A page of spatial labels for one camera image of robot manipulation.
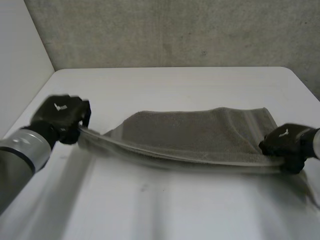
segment folded towel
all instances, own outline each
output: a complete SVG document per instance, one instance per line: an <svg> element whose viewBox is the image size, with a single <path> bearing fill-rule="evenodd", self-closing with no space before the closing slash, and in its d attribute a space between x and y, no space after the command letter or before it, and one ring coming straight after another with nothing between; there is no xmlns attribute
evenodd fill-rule
<svg viewBox="0 0 320 240"><path fill-rule="evenodd" d="M83 130L79 142L87 148L91 144L121 155L136 154L136 159L156 162L158 167L201 164L201 168L258 167L274 172L284 160L263 155L258 144L276 127L266 108L141 111L105 135Z"/></svg>

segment white wall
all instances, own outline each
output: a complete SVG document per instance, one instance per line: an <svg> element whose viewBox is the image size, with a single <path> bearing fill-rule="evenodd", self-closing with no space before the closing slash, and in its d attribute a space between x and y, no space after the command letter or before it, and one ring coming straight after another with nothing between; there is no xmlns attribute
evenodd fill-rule
<svg viewBox="0 0 320 240"><path fill-rule="evenodd" d="M0 0L0 139L54 73L23 0Z"/></svg>

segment white logo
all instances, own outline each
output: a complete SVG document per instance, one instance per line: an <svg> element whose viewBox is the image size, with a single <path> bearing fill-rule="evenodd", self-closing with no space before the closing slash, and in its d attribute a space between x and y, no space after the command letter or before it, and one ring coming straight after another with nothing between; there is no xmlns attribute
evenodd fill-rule
<svg viewBox="0 0 320 240"><path fill-rule="evenodd" d="M279 138L280 137L283 137L284 135L288 135L289 134L289 130L288 130L288 128L285 130L285 133L282 133L282 134L280 134L279 135Z"/></svg>
<svg viewBox="0 0 320 240"><path fill-rule="evenodd" d="M66 105L63 105L63 106L58 106L57 104L54 103L54 106L55 108L60 111L60 110L63 110L63 109L67 109L68 107Z"/></svg>

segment white table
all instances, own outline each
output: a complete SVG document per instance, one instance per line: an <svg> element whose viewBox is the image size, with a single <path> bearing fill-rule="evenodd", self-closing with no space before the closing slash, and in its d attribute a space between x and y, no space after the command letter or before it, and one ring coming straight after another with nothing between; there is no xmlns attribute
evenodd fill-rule
<svg viewBox="0 0 320 240"><path fill-rule="evenodd" d="M222 106L266 107L278 125L320 127L319 101L286 68L118 68L57 71L9 133L48 95L64 93L90 100L90 128L101 133L137 111ZM308 160L305 170L320 193L320 161ZM57 144L1 216L0 239L318 240L320 222L274 176L160 171Z"/></svg>

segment concrete wall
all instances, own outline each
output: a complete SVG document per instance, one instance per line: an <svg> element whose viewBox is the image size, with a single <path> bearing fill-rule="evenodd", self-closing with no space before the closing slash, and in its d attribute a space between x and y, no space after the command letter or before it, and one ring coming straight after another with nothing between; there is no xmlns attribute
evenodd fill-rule
<svg viewBox="0 0 320 240"><path fill-rule="evenodd" d="M0 0L0 139L54 68L23 0Z"/></svg>
<svg viewBox="0 0 320 240"><path fill-rule="evenodd" d="M319 0L25 0L56 70L283 66L320 98Z"/></svg>

